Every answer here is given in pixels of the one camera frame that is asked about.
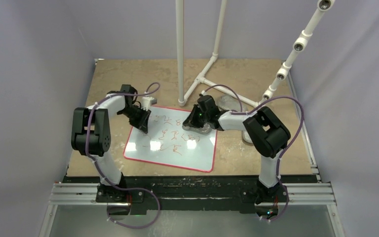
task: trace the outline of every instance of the gray wall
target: gray wall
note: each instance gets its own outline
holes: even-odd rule
[[[348,236],[379,236],[379,1],[336,1],[292,69]]]
[[[176,58],[174,0],[66,2],[95,58]],[[185,1],[185,57],[211,57],[220,3]],[[317,0],[229,0],[219,56],[286,58],[316,5]]]
[[[93,58],[59,0],[0,0],[0,237],[37,236]]]

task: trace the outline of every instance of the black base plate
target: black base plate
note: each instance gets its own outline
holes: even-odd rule
[[[124,176],[128,188],[145,188],[159,198],[162,210],[215,210],[256,213],[254,203],[258,200],[257,175],[227,176]],[[315,175],[283,175],[282,183],[317,183]],[[63,183],[99,183],[98,177],[67,177]],[[152,195],[140,191],[131,192],[132,215],[146,214],[157,209]],[[278,189],[278,201],[285,202],[282,188]],[[119,197],[126,202],[127,194]],[[273,202],[274,196],[262,202]]]

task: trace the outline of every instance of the cable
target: cable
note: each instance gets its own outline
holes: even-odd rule
[[[137,101],[137,96],[133,98],[133,101],[131,101],[132,104],[134,104]]]
[[[263,103],[261,103],[260,105],[258,105],[256,108],[254,108],[252,111],[250,112],[247,112],[247,113],[240,113],[240,112],[232,112],[233,115],[250,115],[252,114],[253,112],[256,112],[259,108],[261,108],[262,106],[264,106],[265,104],[273,101],[273,100],[278,100],[278,99],[290,99],[292,101],[294,101],[300,108],[300,111],[301,111],[301,117],[300,117],[300,125],[299,125],[299,128],[297,129],[296,133],[294,134],[293,136],[293,139],[291,139],[291,141],[288,143],[288,145],[286,146],[286,148],[283,149],[283,151],[280,153],[280,155],[278,156],[278,160],[277,160],[277,170],[276,170],[276,178],[277,178],[277,181],[279,183],[279,185],[282,186],[282,188],[284,189],[284,192],[286,194],[286,201],[285,201],[285,206],[284,208],[282,209],[282,211],[275,217],[273,218],[272,220],[269,219],[268,221],[271,222],[271,221],[275,221],[277,220],[278,218],[280,218],[284,212],[286,211],[287,209],[287,206],[288,206],[288,203],[290,202],[290,198],[288,196],[288,191],[287,191],[287,187],[285,185],[282,184],[281,180],[278,178],[279,176],[279,173],[280,173],[280,170],[279,170],[279,167],[280,167],[280,162],[281,162],[281,158],[282,156],[286,153],[286,151],[290,148],[290,146],[294,143],[294,141],[296,140],[296,138],[299,136],[300,134],[300,131],[302,130],[303,128],[303,123],[304,123],[304,108],[303,106],[300,104],[300,101],[298,101],[296,98],[293,98],[293,97],[290,97],[290,96],[277,96],[277,97],[273,97],[271,99],[268,99],[268,100],[265,100]]]
[[[211,88],[216,87],[216,86],[222,86],[222,87],[230,90],[236,96],[236,99],[238,100],[239,105],[240,105],[240,111],[243,112],[242,101],[240,100],[239,95],[232,88],[228,87],[227,85],[223,85],[223,84],[212,85],[211,87],[207,88],[205,90],[205,92],[207,92],[208,90],[210,90]]]
[[[241,112],[233,112],[232,111],[231,112],[232,115],[251,115],[252,113],[256,112],[259,108],[261,108],[262,106],[264,106],[265,104],[267,104],[267,103],[269,103],[269,102],[271,102],[273,100],[282,99],[282,98],[290,99],[290,100],[294,101],[295,103],[298,104],[298,106],[300,108],[302,116],[300,118],[299,128],[297,129],[296,134],[294,134],[293,139],[291,139],[291,141],[288,143],[287,147],[280,153],[280,155],[278,157],[278,160],[277,160],[277,170],[276,170],[276,175],[277,176],[276,176],[276,178],[277,178],[277,181],[278,181],[279,185],[281,185],[282,188],[284,189],[287,198],[286,198],[285,206],[282,209],[282,211],[275,218],[272,219],[272,221],[275,221],[276,219],[280,218],[282,214],[284,214],[285,210],[287,209],[288,203],[290,202],[290,198],[288,196],[287,187],[285,185],[283,185],[282,182],[281,182],[281,180],[278,178],[278,176],[279,176],[279,165],[280,165],[282,156],[286,153],[286,151],[294,143],[294,141],[296,140],[296,138],[299,136],[300,131],[302,130],[303,123],[304,123],[304,109],[303,109],[303,106],[300,104],[300,102],[296,98],[293,98],[293,97],[290,97],[290,96],[277,96],[277,97],[273,97],[273,98],[270,98],[268,100],[265,100],[263,103],[261,103],[260,105],[258,105],[256,108],[254,108],[253,110],[251,110],[249,112],[242,112],[242,101],[240,100],[240,98],[237,95],[237,93],[233,89],[231,89],[230,87],[228,87],[226,85],[223,85],[223,84],[216,84],[216,85],[210,86],[205,91],[207,92],[208,90],[210,90],[211,88],[216,87],[216,86],[222,86],[222,87],[225,87],[225,88],[229,89],[236,96],[237,100],[239,101],[240,111]]]
[[[157,84],[157,89],[154,90],[153,92],[159,90],[159,88],[160,88],[160,84],[159,84],[158,82],[152,82],[152,84],[150,84],[150,85],[148,86],[148,88],[146,89],[146,92],[148,92],[148,91],[150,90],[150,87],[152,87],[152,86],[155,85],[155,84]]]
[[[106,101],[106,100],[108,100],[108,99],[110,99],[112,97],[116,97],[116,96],[136,96],[137,97],[137,96],[147,96],[147,95],[153,94],[157,90],[159,90],[159,88],[160,88],[160,84],[158,82],[153,82],[152,84],[149,85],[148,89],[150,89],[150,87],[153,86],[154,84],[157,84],[157,88],[155,90],[151,91],[151,92],[147,92],[147,93],[144,93],[144,94],[126,94],[126,93],[112,94],[110,96],[105,97],[101,101],[95,103],[95,105],[92,107],[91,112],[89,114],[88,127],[91,127],[92,117],[93,117],[94,112],[95,112],[95,110],[96,110],[96,108],[98,107],[99,104],[103,103],[104,101]],[[93,161],[93,163],[95,164],[95,168],[97,169],[97,171],[98,171],[99,175],[101,176],[101,178],[103,180],[105,180],[108,184],[110,184],[113,188],[115,188],[117,190],[120,190],[120,191],[140,190],[140,191],[148,192],[150,195],[152,195],[154,197],[154,199],[156,200],[156,203],[157,203],[157,213],[156,213],[156,216],[154,217],[154,219],[151,222],[149,222],[149,223],[147,223],[145,225],[142,225],[142,226],[130,226],[130,225],[127,225],[127,224],[123,224],[121,222],[118,222],[118,221],[114,220],[111,216],[109,216],[109,214],[107,212],[108,220],[112,221],[115,224],[118,224],[118,225],[130,228],[130,229],[143,229],[143,228],[146,228],[146,227],[150,226],[151,224],[153,224],[158,219],[158,217],[160,215],[160,203],[159,203],[159,199],[150,190],[147,190],[147,189],[144,189],[144,188],[126,188],[126,189],[124,189],[124,188],[117,187],[115,183],[111,182],[111,180],[109,180],[105,176],[105,174],[103,174],[102,170],[100,169],[100,167],[98,165],[97,160],[89,153],[89,137],[90,137],[90,134],[91,134],[91,130],[88,129],[86,131],[85,154],[86,154],[87,157],[89,157]]]
[[[142,108],[142,103],[140,103],[140,101],[136,101],[137,103],[139,103],[139,108],[141,109]]]

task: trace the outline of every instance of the tan table surface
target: tan table surface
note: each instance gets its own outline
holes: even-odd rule
[[[208,59],[187,59],[184,63],[184,85],[186,91],[194,78],[204,68]],[[277,59],[218,59],[206,75],[210,81],[225,84],[237,93],[258,101],[275,73],[281,66]],[[111,90],[119,90],[122,84],[131,84],[139,92],[144,92],[154,81],[161,88],[154,94],[158,105],[171,108],[191,110],[198,94],[208,86],[200,84],[189,97],[184,107],[178,105],[177,61],[175,59],[144,60],[100,60],[98,61],[86,106],[92,105],[105,97]],[[223,95],[212,89],[208,93],[215,100]],[[280,84],[275,96],[291,95],[287,82]],[[299,126],[292,101],[280,99],[268,105],[288,127],[292,136]],[[110,120],[111,153],[117,167],[124,175],[253,175],[261,169],[260,154],[251,144],[242,141],[240,131],[218,132],[214,169],[204,173],[164,165],[128,160],[123,157],[123,150],[131,126],[126,116],[116,116]],[[311,174],[302,136],[294,142],[281,162],[281,174]],[[73,151],[68,176],[97,176],[88,158]]]

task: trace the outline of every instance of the whiteboard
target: whiteboard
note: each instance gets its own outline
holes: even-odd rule
[[[182,123],[188,111],[151,107],[148,134],[133,127],[124,157],[138,161],[211,172],[216,151],[217,131],[208,134],[185,131]]]

